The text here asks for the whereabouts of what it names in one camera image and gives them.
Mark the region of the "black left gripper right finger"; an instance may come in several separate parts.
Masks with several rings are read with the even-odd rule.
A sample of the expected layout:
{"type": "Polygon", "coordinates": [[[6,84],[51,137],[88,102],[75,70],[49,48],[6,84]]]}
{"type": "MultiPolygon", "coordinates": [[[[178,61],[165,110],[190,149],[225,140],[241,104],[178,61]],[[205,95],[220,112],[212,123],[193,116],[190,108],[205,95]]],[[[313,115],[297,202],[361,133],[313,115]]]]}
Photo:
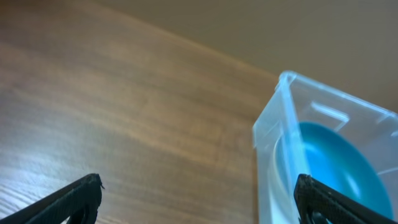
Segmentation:
{"type": "Polygon", "coordinates": [[[294,199],[301,224],[397,224],[307,174],[298,175],[294,199]]]}

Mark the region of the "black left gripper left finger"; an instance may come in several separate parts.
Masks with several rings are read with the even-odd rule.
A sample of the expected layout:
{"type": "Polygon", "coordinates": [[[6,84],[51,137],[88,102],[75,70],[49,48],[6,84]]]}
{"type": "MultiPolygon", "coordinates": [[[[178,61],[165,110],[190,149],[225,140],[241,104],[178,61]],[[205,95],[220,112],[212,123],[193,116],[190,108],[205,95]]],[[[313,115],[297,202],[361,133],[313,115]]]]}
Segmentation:
{"type": "Polygon", "coordinates": [[[94,224],[102,201],[99,174],[88,174],[45,198],[13,213],[1,224],[94,224]]]}

